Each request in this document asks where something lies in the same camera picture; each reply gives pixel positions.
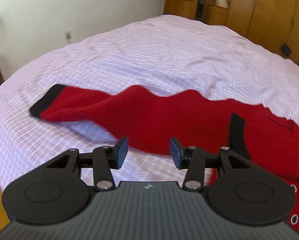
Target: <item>metal pin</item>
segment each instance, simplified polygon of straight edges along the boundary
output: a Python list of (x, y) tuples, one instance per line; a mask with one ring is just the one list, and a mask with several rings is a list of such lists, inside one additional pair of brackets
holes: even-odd
[(199, 188), (201, 186), (202, 186), (202, 184), (200, 184), (196, 180), (190, 180), (190, 181), (188, 181), (188, 182), (185, 183), (185, 187), (187, 187), (189, 189), (197, 189), (197, 188)]
[(113, 183), (108, 180), (101, 180), (96, 184), (96, 186), (100, 189), (109, 189), (113, 186)]

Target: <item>black trim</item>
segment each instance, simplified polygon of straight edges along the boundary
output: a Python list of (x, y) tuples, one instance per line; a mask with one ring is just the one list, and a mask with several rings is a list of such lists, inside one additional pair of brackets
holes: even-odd
[(66, 86), (56, 84), (53, 85), (47, 93), (38, 100), (33, 106), (29, 109), (29, 112), (33, 117), (40, 117), (40, 114), (44, 112), (47, 108), (50, 107), (50, 105), (53, 103), (53, 101), (59, 96), (59, 94), (62, 92), (62, 90)]
[(251, 155), (248, 153), (244, 142), (244, 127), (245, 120), (234, 113), (230, 124), (229, 147), (233, 152), (251, 161)]

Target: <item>electrical outlet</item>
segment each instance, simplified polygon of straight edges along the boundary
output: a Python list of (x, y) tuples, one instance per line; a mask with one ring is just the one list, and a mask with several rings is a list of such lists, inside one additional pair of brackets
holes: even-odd
[(65, 32), (65, 39), (66, 40), (70, 40), (72, 38), (70, 31), (69, 32)]

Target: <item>gray ribbed plate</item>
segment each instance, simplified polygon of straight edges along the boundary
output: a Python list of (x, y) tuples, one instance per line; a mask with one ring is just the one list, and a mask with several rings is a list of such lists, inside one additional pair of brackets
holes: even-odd
[(199, 193), (177, 182), (121, 182), (95, 195), (76, 217), (56, 225), (11, 223), (0, 240), (294, 240), (286, 223), (253, 228), (215, 214)]

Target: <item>black circular cover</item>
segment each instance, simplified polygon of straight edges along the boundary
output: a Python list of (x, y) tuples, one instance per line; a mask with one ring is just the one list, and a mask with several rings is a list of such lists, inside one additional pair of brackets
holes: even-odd
[(228, 220), (262, 226), (286, 220), (295, 195), (289, 184), (272, 174), (236, 169), (210, 186), (208, 201)]
[(12, 220), (27, 224), (53, 224), (79, 213), (90, 198), (88, 186), (62, 169), (28, 173), (9, 184), (3, 206)]

